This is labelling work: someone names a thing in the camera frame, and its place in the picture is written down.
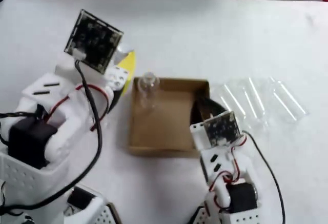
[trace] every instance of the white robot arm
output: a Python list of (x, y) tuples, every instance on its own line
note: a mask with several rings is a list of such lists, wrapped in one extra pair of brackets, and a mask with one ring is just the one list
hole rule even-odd
[[(1, 223), (23, 223), (25, 213), (34, 221), (29, 223), (36, 224), (118, 223), (103, 197), (74, 186), (99, 158), (100, 122), (116, 105), (128, 79), (125, 69), (107, 68), (120, 37), (120, 31), (82, 10), (65, 49), (74, 60), (29, 85), (16, 111), (4, 114), (8, 118), (1, 120), (0, 134), (7, 147), (0, 151), (0, 179), (6, 191)], [(94, 130), (95, 157), (78, 178), (67, 182), (70, 151)], [(78, 213), (65, 217), (67, 203)]]
[(190, 224), (261, 223), (261, 184), (251, 160), (242, 152), (247, 135), (239, 133), (233, 112), (210, 99), (196, 105), (202, 121), (191, 121), (190, 131), (209, 191)]

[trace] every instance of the electronic chip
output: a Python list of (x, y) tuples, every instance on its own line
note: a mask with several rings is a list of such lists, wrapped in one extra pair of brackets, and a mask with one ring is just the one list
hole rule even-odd
[(73, 49), (86, 54), (83, 63), (104, 74), (123, 36), (123, 32), (81, 10), (65, 52), (73, 55)]
[(204, 121), (204, 128), (210, 140), (211, 146), (219, 145), (219, 142), (226, 139), (230, 144), (240, 138), (240, 132), (233, 111), (222, 114)]

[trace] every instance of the cardboard box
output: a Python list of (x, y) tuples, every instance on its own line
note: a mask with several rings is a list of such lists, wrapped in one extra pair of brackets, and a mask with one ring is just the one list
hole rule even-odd
[(140, 93), (133, 80), (129, 152), (137, 156), (197, 157), (189, 130), (190, 113), (196, 97), (210, 96), (206, 80), (160, 79), (160, 90), (151, 111), (140, 104)]

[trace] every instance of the black cable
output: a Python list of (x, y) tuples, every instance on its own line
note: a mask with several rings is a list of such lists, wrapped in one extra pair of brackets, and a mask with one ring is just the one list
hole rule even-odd
[(11, 112), (11, 113), (0, 113), (0, 119), (7, 118), (7, 117), (31, 117), (31, 116), (36, 116), (36, 114), (30, 113), (30, 112), (24, 112), (24, 111)]
[(279, 184), (278, 184), (278, 181), (276, 179), (276, 176), (275, 174), (273, 173), (269, 163), (267, 162), (267, 160), (265, 159), (265, 157), (263, 156), (262, 152), (260, 151), (260, 149), (258, 148), (256, 142), (255, 142), (255, 139), (254, 137), (248, 132), (248, 131), (245, 131), (243, 130), (242, 131), (243, 133), (247, 134), (251, 140), (253, 141), (258, 153), (260, 154), (260, 156), (262, 157), (263, 161), (265, 162), (266, 166), (268, 167), (271, 175), (272, 175), (272, 178), (276, 184), (276, 187), (277, 187), (277, 191), (278, 191), (278, 194), (279, 194), (279, 200), (280, 200), (280, 204), (281, 204), (281, 214), (282, 214), (282, 224), (285, 224), (286, 223), (286, 215), (285, 215), (285, 207), (284, 207), (284, 204), (283, 204), (283, 199), (282, 199), (282, 195), (281, 195), (281, 191), (280, 191), (280, 187), (279, 187)]
[[(4, 187), (5, 187), (5, 181), (2, 183), (2, 185), (1, 185), (1, 194), (2, 194), (2, 206), (4, 206), (5, 204), (6, 204), (6, 197), (5, 197), (5, 194), (4, 194)], [(13, 212), (11, 212), (11, 211), (9, 211), (8, 212), (8, 215), (11, 215), (11, 216), (21, 216), (21, 215), (23, 215), (23, 212), (20, 212), (20, 213), (18, 213), (18, 214), (16, 214), (16, 213), (13, 213)]]
[(41, 202), (35, 203), (33, 205), (0, 206), (0, 216), (9, 213), (9, 211), (12, 211), (12, 210), (17, 210), (17, 209), (19, 209), (19, 210), (35, 210), (35, 209), (38, 209), (38, 208), (41, 208), (41, 207), (44, 207), (44, 206), (50, 204), (51, 202), (55, 201), (56, 199), (58, 199), (59, 197), (64, 195), (68, 190), (70, 190), (72, 187), (74, 187), (77, 183), (79, 183), (90, 172), (90, 170), (93, 168), (93, 166), (98, 161), (101, 150), (103, 148), (103, 134), (101, 133), (99, 115), (98, 115), (97, 107), (96, 107), (94, 98), (92, 96), (92, 93), (88, 87), (87, 81), (86, 81), (86, 79), (82, 73), (82, 70), (79, 66), (79, 61), (75, 61), (75, 67), (76, 67), (77, 71), (79, 72), (79, 74), (81, 75), (82, 84), (85, 89), (86, 96), (90, 103), (92, 113), (93, 113), (94, 119), (95, 119), (95, 126), (97, 129), (97, 136), (98, 136), (98, 148), (97, 148), (97, 152), (96, 152), (94, 158), (92, 159), (90, 164), (87, 166), (87, 168), (82, 172), (81, 175), (79, 175), (71, 183), (69, 183), (67, 186), (65, 186), (64, 188), (62, 188), (61, 190), (59, 190), (52, 196), (42, 200)]

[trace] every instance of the white tabletop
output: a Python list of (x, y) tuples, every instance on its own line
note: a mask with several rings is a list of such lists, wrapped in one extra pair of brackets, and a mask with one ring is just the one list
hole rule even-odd
[[(125, 32), (137, 53), (137, 75), (207, 78), (220, 83), (274, 76), (302, 98), (310, 115), (293, 131), (258, 136), (280, 183), (287, 223), (327, 223), (328, 4), (254, 0), (5, 0), (0, 4), (1, 112), (61, 59), (80, 9)], [(125, 151), (129, 95), (109, 117), (104, 150), (84, 183), (112, 201), (123, 223), (184, 224), (203, 200), (196, 159), (147, 159)], [(89, 163), (96, 135), (73, 152), (71, 177)], [(264, 223), (281, 223), (278, 195), (260, 157)]]

